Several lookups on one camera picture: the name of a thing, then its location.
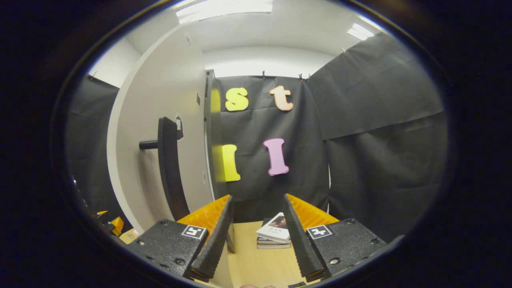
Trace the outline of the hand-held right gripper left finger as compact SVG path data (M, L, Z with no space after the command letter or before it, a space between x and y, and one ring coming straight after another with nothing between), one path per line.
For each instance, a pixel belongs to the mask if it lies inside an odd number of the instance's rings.
M178 221L163 219L128 244L139 259L175 277L211 280L233 219L226 195Z

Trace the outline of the large ceiling light panel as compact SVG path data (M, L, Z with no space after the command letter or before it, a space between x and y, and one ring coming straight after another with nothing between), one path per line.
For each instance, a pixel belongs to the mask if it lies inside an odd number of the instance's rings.
M172 8L184 24L224 15L271 13L273 5L274 0L185 0Z

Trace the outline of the small ceiling light panel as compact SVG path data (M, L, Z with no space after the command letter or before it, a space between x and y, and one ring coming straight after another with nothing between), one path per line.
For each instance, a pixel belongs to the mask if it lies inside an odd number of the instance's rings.
M380 30L371 31L368 28L358 24L354 23L347 31L347 34L353 38L356 38L360 41L367 40L368 38L372 38L373 36L381 33Z

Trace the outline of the white cover book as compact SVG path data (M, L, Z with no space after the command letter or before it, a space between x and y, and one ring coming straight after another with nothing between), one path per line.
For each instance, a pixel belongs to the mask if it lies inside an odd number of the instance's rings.
M256 231L258 237L267 240L286 243L290 241L290 232L283 212L279 212L273 218L265 221L261 228Z

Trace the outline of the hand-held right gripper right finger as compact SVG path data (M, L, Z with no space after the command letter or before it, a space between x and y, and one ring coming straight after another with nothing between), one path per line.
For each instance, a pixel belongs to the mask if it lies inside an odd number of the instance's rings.
M358 220L339 220L291 194L284 196L283 213L307 282L347 274L388 245Z

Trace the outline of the black cabinet door handle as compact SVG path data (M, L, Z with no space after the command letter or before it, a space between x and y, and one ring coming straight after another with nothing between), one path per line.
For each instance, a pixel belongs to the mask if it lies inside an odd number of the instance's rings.
M164 195L175 221L190 214L180 175L178 159L178 127L167 117L158 120L156 139L139 142L140 150L158 151L158 164Z

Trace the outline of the grey book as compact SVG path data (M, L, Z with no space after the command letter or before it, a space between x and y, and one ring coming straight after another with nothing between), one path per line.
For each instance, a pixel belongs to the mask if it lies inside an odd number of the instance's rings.
M291 247L291 240L285 242L270 240L263 237L257 237L258 249L286 249Z

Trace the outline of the black backdrop cloth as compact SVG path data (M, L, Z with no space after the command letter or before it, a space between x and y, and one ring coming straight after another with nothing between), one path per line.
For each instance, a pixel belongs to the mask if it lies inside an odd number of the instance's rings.
M411 231L437 198L446 167L448 123L441 93L417 56L387 33L355 44L304 83L249 76L268 93L290 83L298 103L289 120L271 96L255 100L228 123L221 139L249 146L238 164L237 221L279 206L280 195L354 217L384 240ZM65 95L66 164L77 198L90 211L115 208L125 218L108 172L108 123L119 88L81 77Z

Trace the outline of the beige cabinet door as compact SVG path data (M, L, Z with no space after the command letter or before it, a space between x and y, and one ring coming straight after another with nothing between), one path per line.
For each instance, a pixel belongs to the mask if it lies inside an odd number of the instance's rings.
M106 154L116 199L143 233L174 217L165 198L157 150L139 142L158 137L158 120L182 123L177 141L180 175L191 212L212 202L204 139L206 71L196 28L181 24L157 40L122 84L108 122Z

